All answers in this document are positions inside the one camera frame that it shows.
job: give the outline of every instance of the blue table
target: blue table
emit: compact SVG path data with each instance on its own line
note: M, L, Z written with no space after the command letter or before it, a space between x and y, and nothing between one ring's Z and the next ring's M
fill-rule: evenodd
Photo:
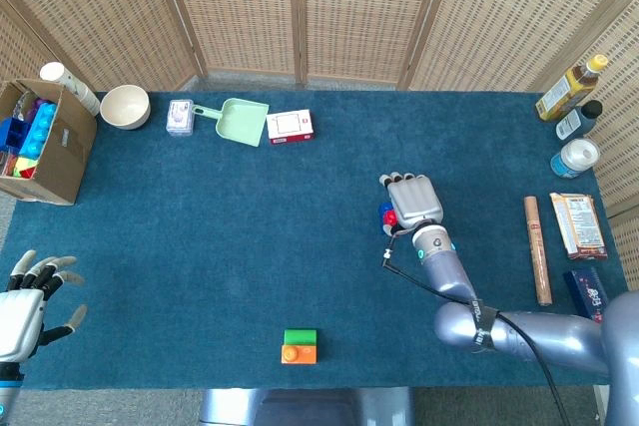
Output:
M310 142L257 148L229 142L213 121L165 131L170 99L219 107L229 97L310 108ZM377 183L426 173L475 290L503 310L542 308L523 197L539 199L555 302L575 313L567 259L548 194L595 197L609 259L594 264L611 297L625 289L591 172L555 177L553 125L538 96L508 93L154 93L138 131L99 123L77 204L16 207L2 269L29 247L76 254L87 278L52 300L47 325L89 304L74 336L24 370L37 388L363 387L543 384L534 363L471 355L438 342L438 301L380 268L386 237ZM393 261L421 275L408 240ZM319 331L319 364L280 365L285 328ZM596 378L554 368L559 383Z

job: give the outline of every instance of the gray floor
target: gray floor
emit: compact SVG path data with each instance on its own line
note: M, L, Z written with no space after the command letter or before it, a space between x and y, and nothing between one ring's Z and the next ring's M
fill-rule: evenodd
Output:
M312 80L310 90L393 90L388 85ZM298 90L292 77L216 73L193 79L185 91ZM0 194L0 245L15 202ZM559 388L574 425L597 425L592 387ZM97 390L22 392L13 426L139 425L192 426L198 390ZM423 388L416 393L420 426L560 424L548 388Z

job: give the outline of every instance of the green dustpan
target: green dustpan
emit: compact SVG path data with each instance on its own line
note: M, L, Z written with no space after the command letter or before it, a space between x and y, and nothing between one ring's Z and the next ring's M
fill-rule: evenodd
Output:
M222 110L193 106L193 113L216 119L216 132L223 139L257 147L260 144L269 106L242 99L227 99Z

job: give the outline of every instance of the white jar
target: white jar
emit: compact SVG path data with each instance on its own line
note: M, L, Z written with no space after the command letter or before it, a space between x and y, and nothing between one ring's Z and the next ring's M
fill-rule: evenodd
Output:
M592 140L575 139L550 159L550 168L563 179L574 179L592 168L600 157L599 147Z
M89 87L78 80L60 62L49 62L40 69L40 78L64 85L94 117L100 112L100 101Z

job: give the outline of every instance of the red and white box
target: red and white box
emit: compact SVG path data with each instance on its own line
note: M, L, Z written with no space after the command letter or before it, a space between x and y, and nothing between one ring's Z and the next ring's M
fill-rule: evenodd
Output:
M267 115L267 129L272 144L301 142L315 136L308 109Z

